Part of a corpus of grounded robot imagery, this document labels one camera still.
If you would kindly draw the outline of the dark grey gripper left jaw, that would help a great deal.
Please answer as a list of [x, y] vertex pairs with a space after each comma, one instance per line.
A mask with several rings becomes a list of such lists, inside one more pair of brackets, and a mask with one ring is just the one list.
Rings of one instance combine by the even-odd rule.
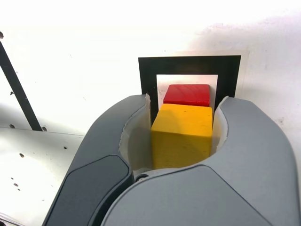
[[151, 169], [150, 97], [130, 96], [92, 124], [43, 224], [99, 226], [136, 176]]

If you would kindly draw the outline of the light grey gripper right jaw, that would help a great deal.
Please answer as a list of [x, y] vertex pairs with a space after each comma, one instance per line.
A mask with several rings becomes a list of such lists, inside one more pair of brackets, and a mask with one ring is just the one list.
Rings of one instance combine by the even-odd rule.
[[292, 146], [254, 103], [225, 97], [216, 152], [194, 165], [147, 172], [111, 205], [104, 226], [298, 226]]

